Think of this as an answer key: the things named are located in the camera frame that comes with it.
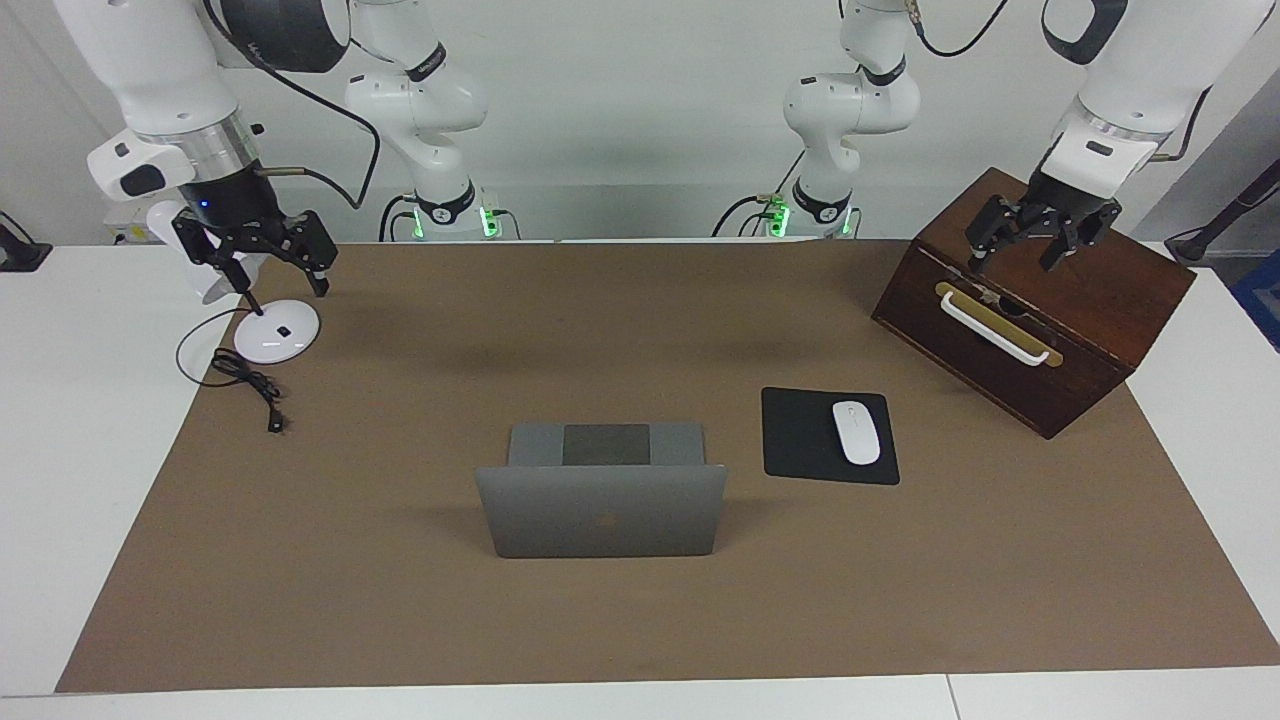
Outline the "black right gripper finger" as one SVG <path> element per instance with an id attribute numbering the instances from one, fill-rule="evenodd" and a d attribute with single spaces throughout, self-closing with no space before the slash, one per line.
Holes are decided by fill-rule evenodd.
<path id="1" fill-rule="evenodd" d="M 251 277 L 230 245 L 209 233 L 189 213 L 172 220 L 178 245 L 189 261 L 189 283 L 198 297 L 225 297 L 251 291 Z"/>
<path id="2" fill-rule="evenodd" d="M 317 299 L 326 297 L 326 274 L 338 258 L 338 247 L 315 210 L 268 222 L 264 228 L 268 252 L 302 270 Z"/>

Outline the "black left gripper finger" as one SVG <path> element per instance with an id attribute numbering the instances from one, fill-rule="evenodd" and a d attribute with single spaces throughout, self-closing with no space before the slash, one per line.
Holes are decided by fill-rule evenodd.
<path id="1" fill-rule="evenodd" d="M 1094 247 L 1110 232 L 1120 213 L 1121 204 L 1115 199 L 1102 202 L 1097 210 L 1080 218 L 1047 211 L 1043 225 L 1051 242 L 1039 256 L 1042 270 L 1053 272 L 1080 249 Z"/>
<path id="2" fill-rule="evenodd" d="M 1024 241 L 1036 218 L 1036 204 L 1023 199 L 1010 202 L 1004 196 L 989 196 L 965 228 L 970 247 L 968 268 L 984 272 L 988 261 L 1004 249 Z"/>

